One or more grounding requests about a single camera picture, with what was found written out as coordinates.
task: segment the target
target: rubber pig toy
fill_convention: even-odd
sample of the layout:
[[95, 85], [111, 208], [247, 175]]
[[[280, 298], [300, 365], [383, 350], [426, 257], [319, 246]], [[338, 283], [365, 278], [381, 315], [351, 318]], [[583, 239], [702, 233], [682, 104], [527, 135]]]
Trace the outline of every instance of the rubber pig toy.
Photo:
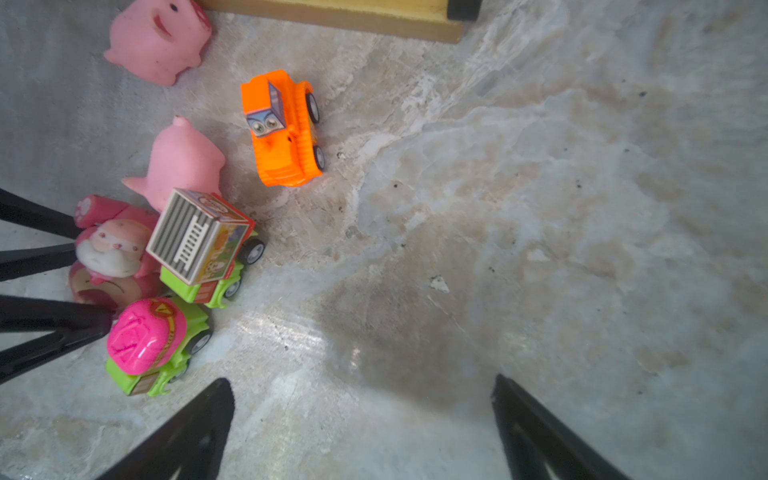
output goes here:
[[124, 178], [123, 184], [162, 212], [174, 188], [221, 195], [219, 175], [224, 162], [224, 154], [212, 141], [176, 115], [173, 124], [154, 139], [147, 176]]
[[155, 84], [171, 86], [187, 68], [200, 65], [212, 32], [194, 0], [135, 0], [112, 23], [104, 57]]

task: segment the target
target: pink plush toy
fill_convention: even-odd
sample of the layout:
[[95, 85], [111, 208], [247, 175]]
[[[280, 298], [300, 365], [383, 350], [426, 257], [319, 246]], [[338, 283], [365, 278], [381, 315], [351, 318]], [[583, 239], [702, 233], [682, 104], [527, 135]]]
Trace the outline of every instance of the pink plush toy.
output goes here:
[[82, 263], [75, 262], [69, 269], [69, 288], [77, 303], [103, 305], [113, 310], [122, 310], [143, 298], [156, 296], [162, 288], [160, 274], [115, 278], [99, 284], [91, 281], [91, 273]]
[[104, 57], [152, 83], [171, 86], [200, 65], [211, 27], [194, 0], [135, 0], [112, 23]]
[[176, 115], [173, 124], [154, 139], [147, 176], [124, 178], [123, 184], [162, 212], [174, 188], [221, 195], [219, 174], [224, 161], [213, 142]]
[[165, 298], [130, 305], [107, 338], [107, 353], [128, 375], [165, 365], [187, 335], [187, 317]]
[[85, 228], [75, 239], [75, 254], [91, 274], [91, 283], [160, 271], [144, 253], [159, 215], [125, 202], [88, 195], [78, 203], [74, 224]]

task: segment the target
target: cartoon eye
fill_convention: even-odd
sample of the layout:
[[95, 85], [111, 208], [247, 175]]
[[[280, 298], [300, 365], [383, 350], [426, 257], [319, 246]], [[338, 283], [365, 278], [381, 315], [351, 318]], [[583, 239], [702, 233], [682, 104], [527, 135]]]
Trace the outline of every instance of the cartoon eye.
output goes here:
[[264, 124], [261, 123], [260, 121], [254, 121], [250, 125], [250, 127], [251, 127], [251, 129], [253, 129], [253, 132], [256, 135], [260, 135], [260, 134], [264, 133], [264, 131], [266, 130], [266, 128], [264, 127]]

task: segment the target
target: pig's mouth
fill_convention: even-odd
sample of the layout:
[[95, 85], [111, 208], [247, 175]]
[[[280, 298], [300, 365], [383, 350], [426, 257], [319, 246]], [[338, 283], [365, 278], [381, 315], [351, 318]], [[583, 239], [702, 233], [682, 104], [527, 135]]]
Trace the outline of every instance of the pig's mouth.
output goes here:
[[203, 9], [194, 0], [190, 0], [190, 3], [192, 4], [192, 8], [194, 8], [194, 12], [197, 14], [200, 23], [203, 24], [206, 30], [210, 30], [210, 21], [208, 20], [207, 15], [205, 15], [205, 12], [203, 12]]
[[169, 37], [172, 37], [173, 35], [170, 34], [170, 32], [165, 28], [165, 25], [163, 25], [163, 21], [160, 18], [160, 14], [157, 13], [152, 18], [154, 20], [154, 24], [157, 28], [159, 28], [164, 34], [168, 35]]

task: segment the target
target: pink and green toy truck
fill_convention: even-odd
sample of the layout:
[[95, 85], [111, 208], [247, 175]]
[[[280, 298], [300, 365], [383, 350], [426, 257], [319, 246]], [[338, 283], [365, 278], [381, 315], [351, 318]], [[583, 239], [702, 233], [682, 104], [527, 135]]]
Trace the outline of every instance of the pink and green toy truck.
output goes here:
[[107, 372], [126, 395], [170, 393], [190, 357], [211, 338], [208, 315], [177, 296], [131, 304], [107, 338]]
[[160, 279], [188, 303], [224, 308], [240, 289], [244, 265], [264, 242], [255, 222], [217, 194], [174, 188], [147, 252], [162, 264]]

